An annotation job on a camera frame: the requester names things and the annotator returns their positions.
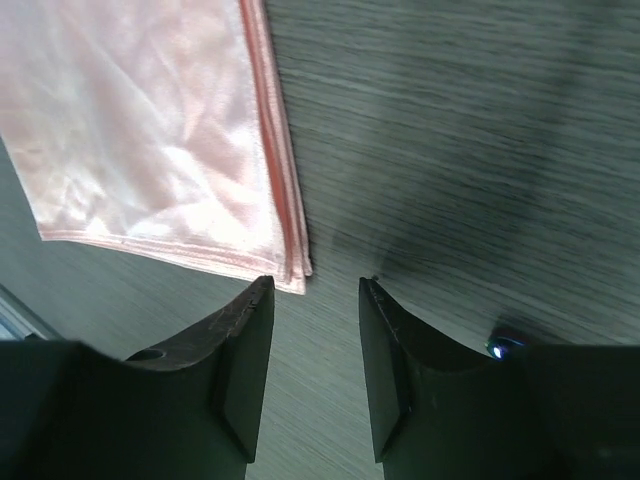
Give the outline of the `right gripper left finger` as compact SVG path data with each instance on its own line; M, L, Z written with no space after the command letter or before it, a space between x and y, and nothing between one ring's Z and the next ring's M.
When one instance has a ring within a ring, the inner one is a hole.
M124 360L70 340L1 345L5 479L242 479L256 456L274 281Z

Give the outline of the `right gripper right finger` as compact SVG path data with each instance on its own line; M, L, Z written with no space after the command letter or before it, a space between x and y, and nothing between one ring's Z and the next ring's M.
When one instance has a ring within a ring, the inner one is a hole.
M635 479L639 350L531 344L503 361L359 282L374 457L388 479Z

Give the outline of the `pink satin napkin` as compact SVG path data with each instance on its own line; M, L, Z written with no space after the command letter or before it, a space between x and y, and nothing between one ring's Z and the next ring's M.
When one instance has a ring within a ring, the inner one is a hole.
M3 2L1 137L43 240L305 292L263 2Z

